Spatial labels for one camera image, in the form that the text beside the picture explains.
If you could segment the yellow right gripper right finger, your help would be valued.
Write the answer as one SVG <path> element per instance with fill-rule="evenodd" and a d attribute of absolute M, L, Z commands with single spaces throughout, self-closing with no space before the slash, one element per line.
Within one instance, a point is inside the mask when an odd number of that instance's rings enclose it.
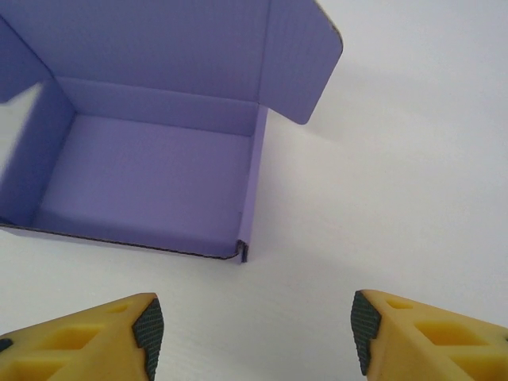
<path fill-rule="evenodd" d="M 507 329 L 375 290 L 354 294 L 350 323 L 369 380 L 505 380 Z"/>

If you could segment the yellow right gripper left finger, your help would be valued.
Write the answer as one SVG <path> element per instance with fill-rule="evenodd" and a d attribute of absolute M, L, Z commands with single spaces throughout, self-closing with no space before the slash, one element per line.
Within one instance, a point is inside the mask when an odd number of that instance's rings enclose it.
<path fill-rule="evenodd" d="M 1 378 L 153 380 L 163 336 L 157 294 L 135 294 L 2 334 Z"/>

